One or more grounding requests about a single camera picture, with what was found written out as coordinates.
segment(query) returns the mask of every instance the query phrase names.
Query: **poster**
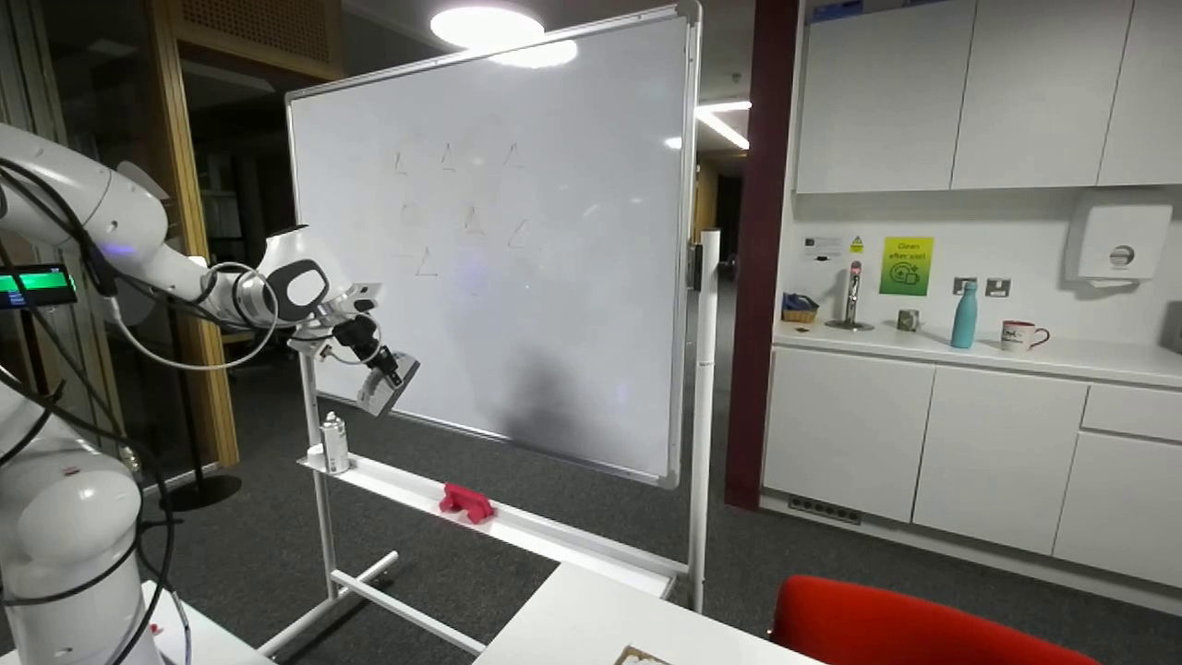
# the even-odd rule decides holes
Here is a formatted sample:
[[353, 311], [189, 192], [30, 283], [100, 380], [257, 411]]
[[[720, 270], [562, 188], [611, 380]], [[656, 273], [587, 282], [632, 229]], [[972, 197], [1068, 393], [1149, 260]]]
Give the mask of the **poster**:
[[933, 236], [888, 236], [882, 243], [882, 295], [926, 295]]

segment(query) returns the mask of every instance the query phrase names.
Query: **red object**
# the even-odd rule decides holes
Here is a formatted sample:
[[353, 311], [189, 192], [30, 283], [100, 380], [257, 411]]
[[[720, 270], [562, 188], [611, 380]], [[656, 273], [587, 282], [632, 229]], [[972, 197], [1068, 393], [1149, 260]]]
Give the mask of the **red object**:
[[466, 515], [475, 525], [484, 525], [494, 518], [494, 505], [487, 502], [487, 495], [463, 486], [463, 483], [443, 483], [443, 515]]
[[774, 639], [823, 665], [1098, 665], [955, 607], [823, 576], [780, 585]]

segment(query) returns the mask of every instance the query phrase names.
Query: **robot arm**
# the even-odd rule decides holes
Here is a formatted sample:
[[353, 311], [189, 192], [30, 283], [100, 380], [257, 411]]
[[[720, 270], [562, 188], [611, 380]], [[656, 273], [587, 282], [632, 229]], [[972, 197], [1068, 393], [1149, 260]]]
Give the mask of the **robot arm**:
[[100, 295], [115, 295], [115, 277], [132, 277], [223, 324], [324, 327], [374, 368], [370, 414], [387, 411], [414, 376], [417, 362], [376, 340], [370, 291], [334, 283], [307, 229], [270, 236], [258, 270], [207, 270], [166, 243], [151, 183], [5, 121], [0, 158], [0, 229], [77, 250]]
[[[334, 283], [307, 233], [266, 243], [258, 270], [207, 270], [166, 243], [151, 183], [0, 121], [0, 229], [77, 250], [117, 315], [117, 277], [184, 299], [223, 324], [338, 337], [366, 367], [361, 408], [387, 411], [417, 362], [376, 340], [370, 289]], [[58, 416], [0, 383], [0, 576], [24, 660], [158, 665], [145, 629], [129, 474]]]

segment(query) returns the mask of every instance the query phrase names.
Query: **wall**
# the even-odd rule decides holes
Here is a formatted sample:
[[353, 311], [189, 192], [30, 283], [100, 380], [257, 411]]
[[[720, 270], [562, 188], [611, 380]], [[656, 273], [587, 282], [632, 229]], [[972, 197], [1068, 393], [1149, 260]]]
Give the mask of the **wall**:
[[[1061, 282], [1063, 240], [1079, 217], [1083, 192], [924, 192], [924, 197], [796, 197], [782, 227], [780, 291], [821, 299], [834, 318], [838, 261], [809, 261], [807, 236], [865, 240], [865, 320], [894, 320], [915, 305], [926, 334], [949, 334], [955, 277], [1014, 277], [1009, 299], [978, 299], [978, 340], [998, 340], [1003, 318], [1034, 318], [1056, 340], [1162, 342], [1167, 303], [1182, 303], [1182, 222], [1174, 222], [1158, 282], [1134, 291], [1079, 291]], [[878, 295], [882, 236], [936, 236], [933, 289], [920, 295]]]

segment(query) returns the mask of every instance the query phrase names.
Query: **paper towel dispenser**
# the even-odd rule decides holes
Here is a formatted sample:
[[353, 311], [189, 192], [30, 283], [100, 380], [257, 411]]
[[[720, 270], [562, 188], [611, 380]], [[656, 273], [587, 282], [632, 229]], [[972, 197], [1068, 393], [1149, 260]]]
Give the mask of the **paper towel dispenser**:
[[1090, 197], [1068, 229], [1068, 282], [1138, 283], [1158, 273], [1174, 206], [1162, 197]]

